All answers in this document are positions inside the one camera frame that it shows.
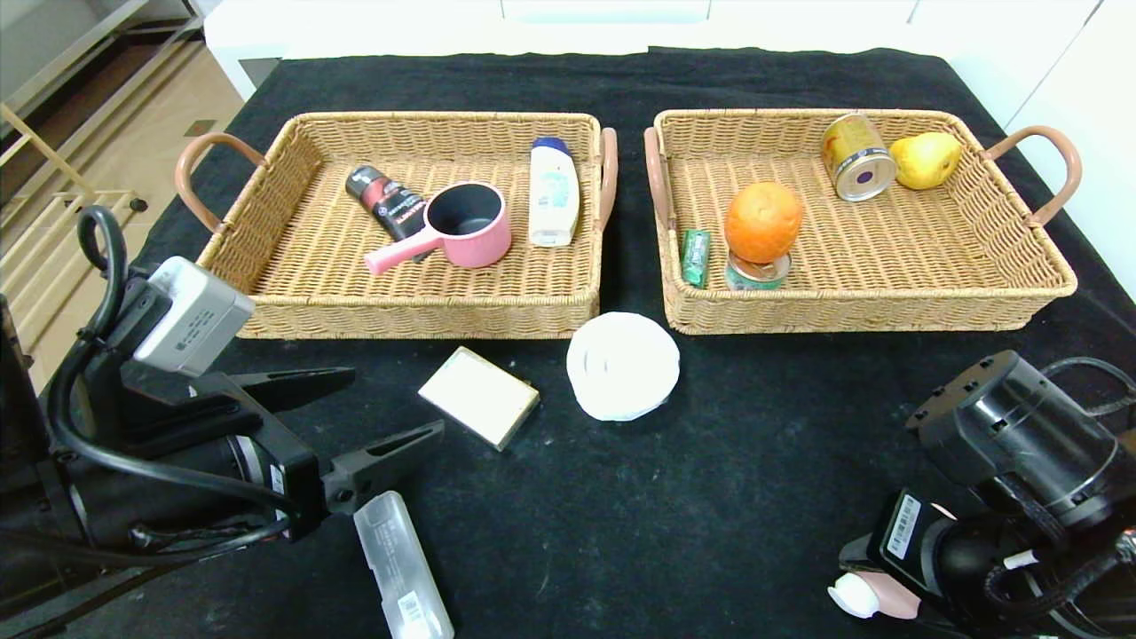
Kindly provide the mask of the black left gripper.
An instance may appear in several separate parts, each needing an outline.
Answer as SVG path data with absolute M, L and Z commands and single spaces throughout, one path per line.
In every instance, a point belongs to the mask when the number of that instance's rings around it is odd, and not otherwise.
M 327 513 L 351 515 L 438 449 L 446 421 L 390 434 L 320 462 L 279 420 L 356 381 L 353 367 L 209 373 L 160 398 L 118 372 L 77 374 L 64 407 L 84 440 L 72 496 L 91 545 L 165 550 L 240 536 L 296 539 Z

